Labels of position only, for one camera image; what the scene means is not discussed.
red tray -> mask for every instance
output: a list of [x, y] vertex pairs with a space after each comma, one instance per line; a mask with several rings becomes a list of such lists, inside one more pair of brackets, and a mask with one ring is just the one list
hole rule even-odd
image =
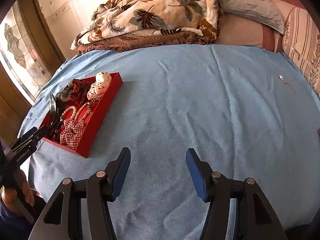
[[[115, 97], [116, 93], [118, 92], [119, 88], [122, 85], [122, 79], [120, 74], [117, 73], [110, 73], [112, 77], [112, 81], [107, 88], [104, 95], [100, 98], [100, 101], [97, 103], [94, 103], [91, 107], [93, 113], [92, 115], [88, 115], [84, 122], [87, 124], [87, 126], [84, 129], [84, 132], [81, 136], [80, 142], [75, 150], [71, 149], [69, 146], [61, 145], [60, 143], [57, 143], [54, 141], [54, 139], [49, 139], [47, 136], [43, 137], [43, 140], [51, 143], [52, 145], [55, 145], [56, 147], [59, 147], [65, 151], [71, 152], [73, 154], [82, 156], [84, 158], [87, 158], [89, 155], [90, 147], [94, 141], [94, 138], [96, 137], [96, 134], [100, 128], [100, 125], [103, 121], [103, 118], [105, 114], [107, 113], [109, 106], [111, 105], [111, 102], [113, 98]], [[88, 80], [95, 81], [95, 77], [87, 78]], [[68, 102], [65, 105], [65, 109], [67, 109], [69, 106], [76, 105], [74, 102]], [[78, 120], [84, 116], [85, 112], [87, 111], [88, 106], [86, 106], [81, 113], [79, 114]], [[66, 115], [64, 116], [64, 119], [70, 118], [72, 115], [72, 111], [68, 111]], [[47, 125], [49, 121], [49, 113], [45, 116], [43, 119], [41, 126]]]

metal screw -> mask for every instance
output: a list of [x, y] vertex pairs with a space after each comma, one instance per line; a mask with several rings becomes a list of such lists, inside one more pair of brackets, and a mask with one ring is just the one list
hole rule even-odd
[[212, 173], [212, 177], [214, 177], [214, 178], [220, 178], [220, 177], [221, 177], [221, 173], [218, 172], [218, 171], [214, 171], [214, 172]]
[[66, 179], [64, 179], [64, 180], [62, 181], [62, 184], [68, 185], [70, 182], [71, 182], [71, 179], [66, 178]]
[[97, 177], [102, 178], [106, 173], [104, 171], [98, 171]]
[[247, 178], [247, 183], [250, 184], [250, 185], [253, 185], [253, 184], [255, 184], [256, 182], [255, 182], [255, 180], [252, 179], [252, 178]]

striped pillow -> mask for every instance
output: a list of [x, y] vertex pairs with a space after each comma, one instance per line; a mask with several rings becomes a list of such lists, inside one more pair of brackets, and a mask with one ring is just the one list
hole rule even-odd
[[320, 34], [308, 12], [295, 7], [285, 22], [283, 50], [320, 94]]

blanket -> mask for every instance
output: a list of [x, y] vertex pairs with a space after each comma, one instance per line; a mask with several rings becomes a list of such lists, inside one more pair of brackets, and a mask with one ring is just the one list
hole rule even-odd
[[[189, 44], [210, 44], [217, 38], [218, 11], [218, 0], [108, 0], [99, 5], [71, 49], [83, 54], [92, 49], [187, 43], [188, 38], [172, 34], [189, 37], [190, 32], [196, 36]], [[127, 44], [128, 37], [134, 45]]]

bed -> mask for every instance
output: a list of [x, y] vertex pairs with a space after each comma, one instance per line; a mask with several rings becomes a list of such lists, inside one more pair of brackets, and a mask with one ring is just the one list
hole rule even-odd
[[[124, 187], [109, 205], [118, 239], [198, 239], [208, 205], [185, 163], [193, 147], [226, 177], [254, 178], [284, 228], [312, 221], [320, 206], [320, 101], [283, 53], [227, 45], [90, 51], [59, 68], [20, 133], [41, 124], [50, 94], [102, 70], [120, 72], [124, 83], [90, 157], [42, 141], [25, 163], [30, 184], [46, 201], [63, 178], [86, 179], [129, 147]], [[230, 211], [234, 218], [234, 203]], [[226, 239], [232, 234], [229, 229]]]

